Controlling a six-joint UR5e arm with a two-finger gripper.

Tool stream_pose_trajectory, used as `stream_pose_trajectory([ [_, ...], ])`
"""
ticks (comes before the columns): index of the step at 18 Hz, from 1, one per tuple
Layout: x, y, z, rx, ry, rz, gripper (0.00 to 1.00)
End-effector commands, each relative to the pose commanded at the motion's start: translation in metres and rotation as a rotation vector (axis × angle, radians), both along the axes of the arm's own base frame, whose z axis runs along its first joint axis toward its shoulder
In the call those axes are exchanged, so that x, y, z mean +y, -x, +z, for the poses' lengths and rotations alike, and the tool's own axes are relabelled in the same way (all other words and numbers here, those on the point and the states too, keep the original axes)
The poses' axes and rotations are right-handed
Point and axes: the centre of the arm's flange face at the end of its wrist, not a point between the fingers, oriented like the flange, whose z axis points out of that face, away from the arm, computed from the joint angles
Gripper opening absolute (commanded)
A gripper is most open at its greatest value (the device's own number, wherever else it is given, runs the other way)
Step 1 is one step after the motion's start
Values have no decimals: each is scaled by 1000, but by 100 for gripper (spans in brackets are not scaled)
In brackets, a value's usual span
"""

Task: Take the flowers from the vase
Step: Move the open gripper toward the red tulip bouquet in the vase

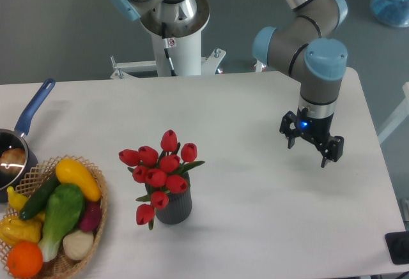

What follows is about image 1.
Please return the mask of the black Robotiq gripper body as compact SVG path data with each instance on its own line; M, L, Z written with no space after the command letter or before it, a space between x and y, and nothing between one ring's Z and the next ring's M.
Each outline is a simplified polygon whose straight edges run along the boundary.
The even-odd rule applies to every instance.
M297 110L296 129L304 140L315 145L318 151L324 153L331 141L330 126L334 115L316 119L309 117L307 113L307 109Z

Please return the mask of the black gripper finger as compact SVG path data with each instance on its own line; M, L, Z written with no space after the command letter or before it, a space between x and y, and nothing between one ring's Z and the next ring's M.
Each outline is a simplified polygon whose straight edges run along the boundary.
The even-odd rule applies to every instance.
M344 137L330 136L325 143L320 145L322 155L321 168L324 168L328 162L337 162L343 155Z
M288 141L288 149L291 149L297 137L300 136L301 132L297 128L297 116L292 112L288 111L281 120L281 125L279 127L281 134L284 134Z

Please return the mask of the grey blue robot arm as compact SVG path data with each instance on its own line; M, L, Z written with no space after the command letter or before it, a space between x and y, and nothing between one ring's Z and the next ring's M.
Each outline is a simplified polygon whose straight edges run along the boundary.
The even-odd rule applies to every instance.
M330 126L346 72L348 52L330 34L346 18L345 0L286 0L295 13L285 29L265 27L252 44L252 55L300 83L296 112L287 113L280 132L292 147L304 139L321 153L322 162L336 162L344 139ZM129 21L140 21L150 33L157 73L161 77L205 73L201 33L210 18L207 0L110 0Z

